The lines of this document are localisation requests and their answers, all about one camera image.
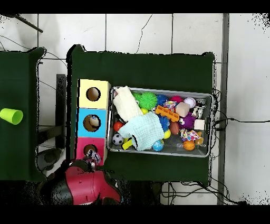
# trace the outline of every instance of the dark green tabletop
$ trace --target dark green tabletop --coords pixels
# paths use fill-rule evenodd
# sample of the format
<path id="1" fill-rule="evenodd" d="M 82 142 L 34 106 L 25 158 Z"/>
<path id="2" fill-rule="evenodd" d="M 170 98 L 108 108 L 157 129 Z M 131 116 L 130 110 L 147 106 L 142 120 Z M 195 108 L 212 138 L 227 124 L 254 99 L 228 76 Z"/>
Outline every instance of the dark green tabletop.
<path id="1" fill-rule="evenodd" d="M 19 109 L 18 125 L 0 119 L 0 180 L 41 181 L 35 166 L 37 149 L 36 65 L 44 48 L 28 52 L 0 52 L 0 110 Z"/>
<path id="2" fill-rule="evenodd" d="M 78 79 L 105 80 L 112 86 L 210 94 L 213 60 L 212 53 L 156 55 L 86 52 L 80 45 L 74 45 L 67 54 L 68 76 L 71 76 L 71 157 L 75 140 Z M 123 176 L 134 181 L 200 181 L 207 185 L 209 157 L 108 152 L 101 168 L 112 171 L 115 178 Z"/>

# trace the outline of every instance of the lime green cup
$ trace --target lime green cup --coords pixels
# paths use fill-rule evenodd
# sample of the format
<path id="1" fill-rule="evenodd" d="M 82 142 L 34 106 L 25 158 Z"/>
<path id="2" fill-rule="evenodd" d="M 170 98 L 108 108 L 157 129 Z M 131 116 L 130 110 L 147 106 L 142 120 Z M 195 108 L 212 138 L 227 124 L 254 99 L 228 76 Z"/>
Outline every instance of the lime green cup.
<path id="1" fill-rule="evenodd" d="M 23 119 L 21 110 L 4 108 L 0 111 L 0 118 L 14 125 L 19 124 Z"/>

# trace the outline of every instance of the light blue towel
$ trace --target light blue towel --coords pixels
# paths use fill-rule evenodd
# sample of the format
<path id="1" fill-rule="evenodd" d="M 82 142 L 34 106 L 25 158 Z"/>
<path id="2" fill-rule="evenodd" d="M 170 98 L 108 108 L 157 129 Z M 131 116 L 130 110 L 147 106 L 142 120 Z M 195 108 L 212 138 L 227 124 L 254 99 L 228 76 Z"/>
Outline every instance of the light blue towel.
<path id="1" fill-rule="evenodd" d="M 132 138 L 132 144 L 138 151 L 151 149 L 155 141 L 164 138 L 164 132 L 156 114 L 148 112 L 145 115 L 130 119 L 118 133 L 123 138 L 135 137 L 136 143 Z"/>

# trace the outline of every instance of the black and white ball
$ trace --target black and white ball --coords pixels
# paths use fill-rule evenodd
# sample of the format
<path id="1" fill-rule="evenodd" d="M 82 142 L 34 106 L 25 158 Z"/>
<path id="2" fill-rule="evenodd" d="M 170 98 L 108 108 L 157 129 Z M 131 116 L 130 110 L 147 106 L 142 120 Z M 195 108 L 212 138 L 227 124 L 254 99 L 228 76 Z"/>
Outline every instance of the black and white ball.
<path id="1" fill-rule="evenodd" d="M 118 133 L 116 133 L 112 138 L 112 142 L 114 143 L 114 145 L 122 145 L 124 142 L 124 138 Z"/>

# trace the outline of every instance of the metal tray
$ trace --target metal tray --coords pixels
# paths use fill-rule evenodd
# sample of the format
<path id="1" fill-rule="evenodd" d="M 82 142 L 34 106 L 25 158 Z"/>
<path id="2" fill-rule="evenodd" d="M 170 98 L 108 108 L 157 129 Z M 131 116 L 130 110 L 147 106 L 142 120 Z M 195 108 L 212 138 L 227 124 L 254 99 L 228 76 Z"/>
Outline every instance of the metal tray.
<path id="1" fill-rule="evenodd" d="M 212 123 L 213 123 L 213 107 L 214 98 L 211 94 L 200 94 L 196 92 L 180 92 L 169 90 L 157 90 L 157 89 L 140 89 L 129 88 L 132 92 L 143 93 L 153 92 L 154 94 L 163 94 L 168 97 L 180 96 L 183 99 L 187 97 L 193 97 L 194 99 L 206 99 L 206 108 L 203 111 L 201 119 L 205 120 L 205 130 L 202 131 L 202 137 L 204 138 L 203 145 L 196 145 L 192 151 L 187 151 L 182 147 L 179 147 L 182 143 L 180 135 L 171 135 L 168 139 L 164 139 L 164 148 L 160 152 L 154 150 L 137 151 L 133 146 L 130 146 L 127 150 L 123 150 L 121 146 L 114 145 L 112 143 L 112 137 L 115 134 L 113 124 L 117 121 L 115 117 L 116 108 L 113 104 L 114 87 L 110 90 L 110 103 L 108 113 L 108 130 L 107 130 L 107 148 L 113 152 L 125 152 L 125 153 L 141 153 L 141 154 L 156 154 L 156 155 L 169 155 L 169 156 L 190 156 L 190 157 L 207 157 L 210 154 L 211 138 L 212 138 Z"/>

